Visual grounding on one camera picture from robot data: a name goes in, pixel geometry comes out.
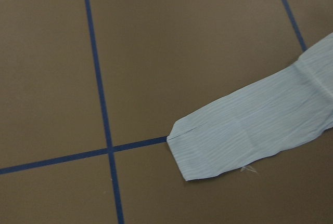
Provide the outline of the light blue button shirt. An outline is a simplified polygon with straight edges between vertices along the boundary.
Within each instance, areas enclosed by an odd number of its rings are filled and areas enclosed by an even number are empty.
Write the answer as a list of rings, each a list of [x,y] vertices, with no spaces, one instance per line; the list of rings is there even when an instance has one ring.
[[[332,35],[296,62],[177,120],[168,146],[187,181],[241,168],[332,128]]]

